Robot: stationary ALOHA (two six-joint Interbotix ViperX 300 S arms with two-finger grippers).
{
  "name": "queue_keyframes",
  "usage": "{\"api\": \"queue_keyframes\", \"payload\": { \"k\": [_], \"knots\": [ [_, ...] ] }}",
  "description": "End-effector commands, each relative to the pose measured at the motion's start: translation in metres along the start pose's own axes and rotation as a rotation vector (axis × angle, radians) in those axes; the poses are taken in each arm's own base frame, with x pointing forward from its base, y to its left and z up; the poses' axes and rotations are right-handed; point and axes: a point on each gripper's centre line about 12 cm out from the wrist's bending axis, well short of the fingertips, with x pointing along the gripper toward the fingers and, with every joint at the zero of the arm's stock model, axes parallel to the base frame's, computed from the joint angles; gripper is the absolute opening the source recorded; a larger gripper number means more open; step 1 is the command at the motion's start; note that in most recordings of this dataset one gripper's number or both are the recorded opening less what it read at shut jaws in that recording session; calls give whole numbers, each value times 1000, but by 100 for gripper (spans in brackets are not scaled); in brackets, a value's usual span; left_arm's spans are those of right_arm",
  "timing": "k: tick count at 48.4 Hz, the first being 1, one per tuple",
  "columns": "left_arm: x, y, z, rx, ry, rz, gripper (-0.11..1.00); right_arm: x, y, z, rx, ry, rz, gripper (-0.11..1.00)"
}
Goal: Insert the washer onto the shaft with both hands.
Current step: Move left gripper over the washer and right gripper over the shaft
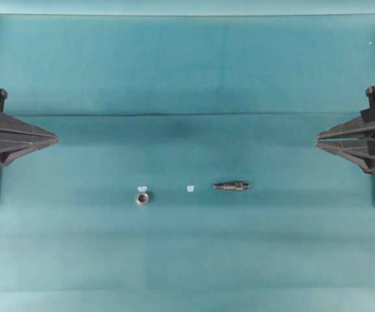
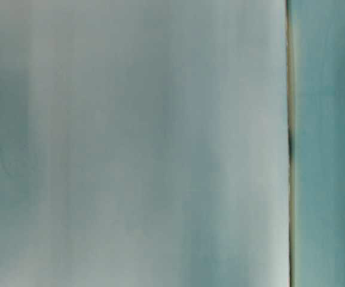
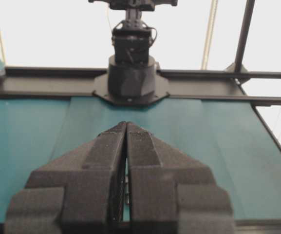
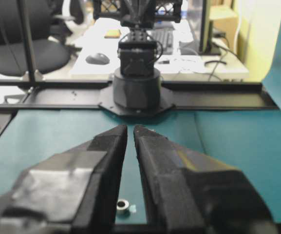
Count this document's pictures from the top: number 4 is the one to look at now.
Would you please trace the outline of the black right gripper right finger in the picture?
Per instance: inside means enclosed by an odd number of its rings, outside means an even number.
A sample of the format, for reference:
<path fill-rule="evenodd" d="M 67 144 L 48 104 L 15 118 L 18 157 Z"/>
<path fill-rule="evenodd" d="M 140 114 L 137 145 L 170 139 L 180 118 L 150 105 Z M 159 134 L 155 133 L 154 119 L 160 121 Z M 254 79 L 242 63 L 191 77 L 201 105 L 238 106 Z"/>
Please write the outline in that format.
<path fill-rule="evenodd" d="M 133 131 L 149 224 L 168 234 L 276 234 L 244 173 L 137 125 Z"/>

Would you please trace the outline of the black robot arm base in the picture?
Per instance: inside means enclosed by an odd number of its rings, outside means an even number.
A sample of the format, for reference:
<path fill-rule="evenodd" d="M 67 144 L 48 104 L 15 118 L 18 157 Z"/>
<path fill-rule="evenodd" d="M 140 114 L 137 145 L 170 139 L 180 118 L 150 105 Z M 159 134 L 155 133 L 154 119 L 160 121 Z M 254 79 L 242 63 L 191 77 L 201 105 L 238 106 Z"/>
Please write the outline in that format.
<path fill-rule="evenodd" d="M 153 116 L 174 106 L 173 92 L 161 85 L 154 64 L 163 45 L 148 33 L 159 20 L 179 23 L 180 0 L 95 0 L 94 19 L 118 20 L 129 33 L 120 39 L 117 55 L 120 67 L 112 84 L 101 89 L 98 105 L 119 116 Z"/>

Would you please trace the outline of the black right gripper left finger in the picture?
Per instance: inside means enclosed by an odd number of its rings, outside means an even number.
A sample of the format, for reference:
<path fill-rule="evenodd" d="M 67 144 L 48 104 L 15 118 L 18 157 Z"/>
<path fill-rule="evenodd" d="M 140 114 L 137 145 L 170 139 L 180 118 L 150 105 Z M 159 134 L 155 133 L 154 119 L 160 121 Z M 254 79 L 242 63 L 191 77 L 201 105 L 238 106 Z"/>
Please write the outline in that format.
<path fill-rule="evenodd" d="M 0 234 L 106 234 L 128 141 L 118 125 L 22 171 L 0 197 Z"/>

